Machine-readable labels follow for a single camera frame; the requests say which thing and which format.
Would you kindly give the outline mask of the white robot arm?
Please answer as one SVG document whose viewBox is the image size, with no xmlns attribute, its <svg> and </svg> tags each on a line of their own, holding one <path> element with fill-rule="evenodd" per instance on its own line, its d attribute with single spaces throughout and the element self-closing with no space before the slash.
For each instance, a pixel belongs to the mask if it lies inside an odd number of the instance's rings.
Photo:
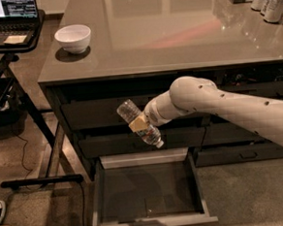
<svg viewBox="0 0 283 226">
<path fill-rule="evenodd" d="M 146 104 L 130 128 L 142 131 L 189 113 L 209 113 L 283 146 L 283 100 L 222 91 L 213 81 L 181 77 Z"/>
</svg>

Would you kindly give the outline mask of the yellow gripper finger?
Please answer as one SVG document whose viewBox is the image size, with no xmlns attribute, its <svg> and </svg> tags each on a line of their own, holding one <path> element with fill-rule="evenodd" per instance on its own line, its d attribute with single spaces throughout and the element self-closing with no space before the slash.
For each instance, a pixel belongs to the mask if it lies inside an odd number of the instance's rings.
<svg viewBox="0 0 283 226">
<path fill-rule="evenodd" d="M 148 120 L 145 115 L 141 113 L 132 122 L 129 123 L 129 127 L 133 132 L 139 132 L 148 127 Z"/>
</svg>

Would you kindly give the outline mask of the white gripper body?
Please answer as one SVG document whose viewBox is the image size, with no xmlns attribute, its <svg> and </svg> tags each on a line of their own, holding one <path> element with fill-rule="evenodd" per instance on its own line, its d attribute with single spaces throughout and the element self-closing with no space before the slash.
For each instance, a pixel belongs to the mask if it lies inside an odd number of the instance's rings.
<svg viewBox="0 0 283 226">
<path fill-rule="evenodd" d="M 150 100 L 143 112 L 153 126 L 168 124 L 171 120 L 187 114 L 185 110 L 181 110 L 173 104 L 169 92 L 160 94 Z"/>
</svg>

